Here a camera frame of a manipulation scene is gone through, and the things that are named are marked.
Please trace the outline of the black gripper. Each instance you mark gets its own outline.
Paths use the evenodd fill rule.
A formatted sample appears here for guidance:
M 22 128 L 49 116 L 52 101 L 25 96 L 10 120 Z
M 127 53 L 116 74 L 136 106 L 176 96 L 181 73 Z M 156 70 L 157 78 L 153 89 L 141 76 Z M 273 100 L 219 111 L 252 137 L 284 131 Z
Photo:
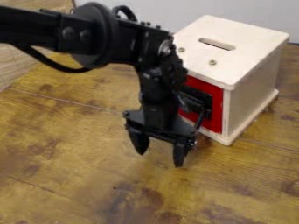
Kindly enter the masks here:
M 177 92 L 187 79 L 187 69 L 176 51 L 157 57 L 155 65 L 136 67 L 140 92 L 140 109 L 124 113 L 125 128 L 135 146 L 143 155 L 149 146 L 149 137 L 175 144 L 172 161 L 176 167 L 195 143 L 195 128 L 180 118 Z

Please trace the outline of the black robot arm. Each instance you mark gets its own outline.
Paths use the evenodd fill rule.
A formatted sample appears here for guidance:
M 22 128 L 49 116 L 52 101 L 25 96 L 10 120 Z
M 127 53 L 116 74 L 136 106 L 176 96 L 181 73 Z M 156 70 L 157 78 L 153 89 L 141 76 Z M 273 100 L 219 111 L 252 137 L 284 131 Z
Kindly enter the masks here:
M 0 43 L 66 73 L 85 73 L 111 63 L 132 66 L 141 106 L 123 117 L 135 150 L 145 153 L 149 139 L 161 139 L 173 144 L 173 165 L 183 165 L 195 128 L 179 115 L 187 69 L 168 31 L 139 22 L 125 6 L 109 9 L 85 3 L 66 14 L 0 5 Z

